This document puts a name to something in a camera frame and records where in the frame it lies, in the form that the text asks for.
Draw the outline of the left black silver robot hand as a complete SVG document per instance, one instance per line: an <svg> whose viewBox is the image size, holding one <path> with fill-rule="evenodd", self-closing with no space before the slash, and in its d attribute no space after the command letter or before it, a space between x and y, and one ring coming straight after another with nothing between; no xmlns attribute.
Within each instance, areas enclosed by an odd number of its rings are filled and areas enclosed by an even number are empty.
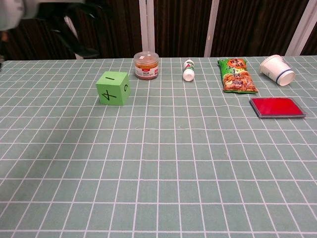
<svg viewBox="0 0 317 238"><path fill-rule="evenodd" d="M80 9L96 19L95 8L104 7L105 5L97 0L2 0L0 2L0 61L5 61L8 30L16 28L23 19L46 21L65 46L81 57L98 56L97 50L80 45L77 37L65 22L65 17L70 18L73 26L78 28L76 9Z"/></svg>

